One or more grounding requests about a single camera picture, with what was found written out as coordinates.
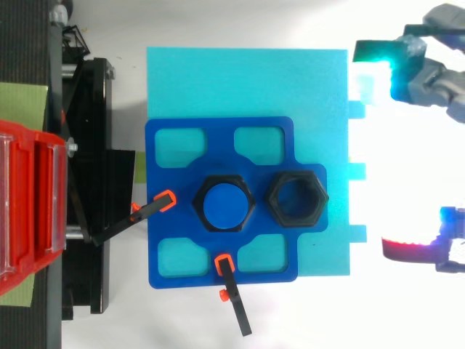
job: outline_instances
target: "bright light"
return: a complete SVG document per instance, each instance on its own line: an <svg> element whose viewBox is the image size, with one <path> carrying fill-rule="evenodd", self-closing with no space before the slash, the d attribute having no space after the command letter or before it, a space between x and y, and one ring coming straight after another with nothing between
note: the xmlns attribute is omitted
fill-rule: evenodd
<svg viewBox="0 0 465 349"><path fill-rule="evenodd" d="M353 63L356 89L360 101L366 105L381 105L391 100L392 70L387 61Z"/></svg>

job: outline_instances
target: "black clamp arm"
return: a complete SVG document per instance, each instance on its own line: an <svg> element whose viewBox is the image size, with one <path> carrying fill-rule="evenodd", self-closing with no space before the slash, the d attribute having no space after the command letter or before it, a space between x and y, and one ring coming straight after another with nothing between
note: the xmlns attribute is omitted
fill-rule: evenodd
<svg viewBox="0 0 465 349"><path fill-rule="evenodd" d="M245 337L252 333L250 324L248 323L246 309L240 298L238 284L234 279L234 264L231 256L228 254L221 254L215 258L215 265L217 267L218 274L225 280L226 289L219 292L223 302L228 300L231 301L232 307L234 308L235 316L238 319L240 332Z"/></svg>
<svg viewBox="0 0 465 349"><path fill-rule="evenodd" d="M129 216L106 228L103 232L92 236L92 241L95 246L99 246L141 220L146 220L157 212L165 212L175 204L176 196L170 190L165 190L163 193L158 194L150 204L137 207L137 210L134 210Z"/></svg>

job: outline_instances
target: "screw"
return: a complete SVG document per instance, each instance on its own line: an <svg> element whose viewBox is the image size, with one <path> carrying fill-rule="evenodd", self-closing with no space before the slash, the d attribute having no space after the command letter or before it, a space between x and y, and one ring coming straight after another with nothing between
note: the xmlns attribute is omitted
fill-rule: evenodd
<svg viewBox="0 0 465 349"><path fill-rule="evenodd" d="M107 69L107 79L108 80L114 80L116 77L116 70L114 67L109 67Z"/></svg>
<svg viewBox="0 0 465 349"><path fill-rule="evenodd" d="M57 27L65 27L68 24L68 11L65 5L57 4L50 11L50 23Z"/></svg>
<svg viewBox="0 0 465 349"><path fill-rule="evenodd" d="M74 139L72 137L70 137L70 139L66 142L66 151L70 158L72 158L74 153L78 151L78 145L74 143Z"/></svg>

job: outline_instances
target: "clear plastic lid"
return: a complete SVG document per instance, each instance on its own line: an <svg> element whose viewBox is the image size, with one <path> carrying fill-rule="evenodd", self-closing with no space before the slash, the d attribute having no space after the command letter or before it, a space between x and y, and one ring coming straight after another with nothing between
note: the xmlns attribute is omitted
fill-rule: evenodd
<svg viewBox="0 0 465 349"><path fill-rule="evenodd" d="M68 155L64 145L50 146L53 150L52 181L52 252L65 248Z"/></svg>
<svg viewBox="0 0 465 349"><path fill-rule="evenodd" d="M9 150L13 140L0 133L0 276L14 271L9 253Z"/></svg>

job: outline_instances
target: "metal rod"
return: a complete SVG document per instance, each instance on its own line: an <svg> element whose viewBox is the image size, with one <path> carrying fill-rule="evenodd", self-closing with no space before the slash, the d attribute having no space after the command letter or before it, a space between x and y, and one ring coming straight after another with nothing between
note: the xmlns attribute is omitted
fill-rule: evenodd
<svg viewBox="0 0 465 349"><path fill-rule="evenodd" d="M72 79L75 70L76 70L76 64L63 64L61 66L62 79Z"/></svg>
<svg viewBox="0 0 465 349"><path fill-rule="evenodd" d="M66 227L66 240L83 240L84 235L79 225L69 225Z"/></svg>

